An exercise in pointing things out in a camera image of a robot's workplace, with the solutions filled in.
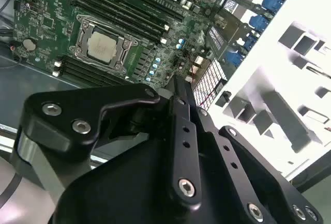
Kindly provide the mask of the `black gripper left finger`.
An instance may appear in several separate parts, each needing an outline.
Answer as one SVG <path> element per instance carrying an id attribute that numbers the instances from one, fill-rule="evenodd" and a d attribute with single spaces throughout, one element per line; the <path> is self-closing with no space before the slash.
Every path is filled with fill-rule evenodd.
<path id="1" fill-rule="evenodd" d="M 89 172 L 100 142 L 145 132 L 170 146 L 165 188 L 182 207 L 199 207 L 201 179 L 196 107 L 189 82 L 173 76 L 158 94 L 145 84 L 81 88 L 30 95 L 14 148 L 57 203 L 66 188 Z"/>

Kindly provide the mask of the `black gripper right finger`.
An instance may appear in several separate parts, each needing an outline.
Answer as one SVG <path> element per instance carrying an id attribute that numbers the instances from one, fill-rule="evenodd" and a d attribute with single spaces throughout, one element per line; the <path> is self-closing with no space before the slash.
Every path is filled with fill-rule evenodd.
<path id="1" fill-rule="evenodd" d="M 235 128 L 215 127 L 189 82 L 180 94 L 196 126 L 204 223 L 323 223 L 318 210 Z"/>

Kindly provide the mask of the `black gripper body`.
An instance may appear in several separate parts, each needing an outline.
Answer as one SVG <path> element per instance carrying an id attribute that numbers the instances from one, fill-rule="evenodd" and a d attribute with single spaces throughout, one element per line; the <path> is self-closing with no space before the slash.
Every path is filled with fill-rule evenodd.
<path id="1" fill-rule="evenodd" d="M 220 156 L 230 145 L 198 136 L 201 206 L 190 211 L 170 186 L 168 146 L 145 142 L 75 180 L 62 194 L 54 223 L 256 223 Z"/>

